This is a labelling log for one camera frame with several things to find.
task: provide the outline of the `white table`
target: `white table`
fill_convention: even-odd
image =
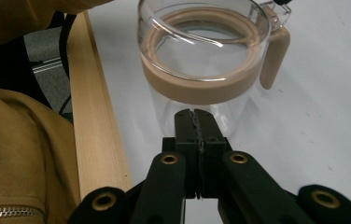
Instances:
[[[319,184],[351,199],[351,1],[288,5],[288,54],[273,88],[251,92],[231,145],[284,189]],[[89,11],[134,185],[162,137],[140,63],[136,7],[118,0]],[[187,223],[219,223],[217,213],[213,200],[187,203]]]

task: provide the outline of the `beige silicone band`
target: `beige silicone band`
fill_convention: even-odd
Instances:
[[[147,47],[147,52],[142,52],[141,55],[145,76],[150,85],[172,100],[192,105],[222,103],[247,91],[256,80],[262,62],[261,35],[256,25],[236,12],[213,7],[181,9],[161,19],[172,26],[191,18],[198,21],[214,21],[223,24],[224,27],[229,27],[231,24],[233,31],[246,36],[246,38],[224,40],[225,42],[251,41],[249,44],[256,45],[256,47],[249,49],[246,60],[228,74],[215,77],[191,77],[177,73],[161,63],[156,56],[156,47],[166,33],[163,30],[158,32],[158,30],[151,28],[147,31],[143,43]]]

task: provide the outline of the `glass jug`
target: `glass jug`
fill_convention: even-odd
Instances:
[[[165,136],[174,114],[212,113],[230,136],[260,78],[270,89],[289,44],[287,6],[250,0],[141,0],[138,44]]]

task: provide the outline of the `tan jacket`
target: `tan jacket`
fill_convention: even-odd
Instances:
[[[28,96],[0,90],[0,211],[20,210],[2,213],[0,223],[66,223],[77,204],[72,124]]]
[[[111,0],[0,0],[0,44],[47,28],[55,11],[68,14]]]

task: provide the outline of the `beige handle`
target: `beige handle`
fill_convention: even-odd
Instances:
[[[263,10],[269,18],[275,15],[269,7],[265,7]],[[272,31],[260,72],[260,85],[262,85],[263,89],[269,90],[273,86],[277,72],[286,56],[290,39],[289,32],[284,27]]]

